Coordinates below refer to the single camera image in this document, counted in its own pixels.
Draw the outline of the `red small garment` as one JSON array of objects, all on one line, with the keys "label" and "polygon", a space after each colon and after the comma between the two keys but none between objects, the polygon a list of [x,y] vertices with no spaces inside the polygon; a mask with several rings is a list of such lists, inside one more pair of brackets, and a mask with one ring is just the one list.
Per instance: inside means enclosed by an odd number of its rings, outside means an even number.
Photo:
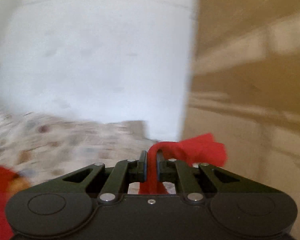
[{"label": "red small garment", "polygon": [[[226,163],[225,146],[214,140],[211,133],[179,142],[159,142],[147,153],[147,180],[140,184],[139,194],[167,194],[163,183],[157,179],[156,154],[163,153],[166,159],[177,159],[188,165],[209,163],[222,167]],[[16,172],[0,166],[0,239],[13,236],[11,227],[5,217],[5,206],[8,199],[17,192],[30,187],[28,181]]]}]

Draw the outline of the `patterned circle print duvet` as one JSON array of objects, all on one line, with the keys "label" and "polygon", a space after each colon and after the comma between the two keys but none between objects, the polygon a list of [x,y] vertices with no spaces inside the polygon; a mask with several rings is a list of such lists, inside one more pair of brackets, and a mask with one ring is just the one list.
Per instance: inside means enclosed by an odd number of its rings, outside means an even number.
[{"label": "patterned circle print duvet", "polygon": [[37,185],[93,163],[113,167],[138,159],[155,141],[143,121],[102,124],[43,113],[11,114],[0,107],[0,166]]}]

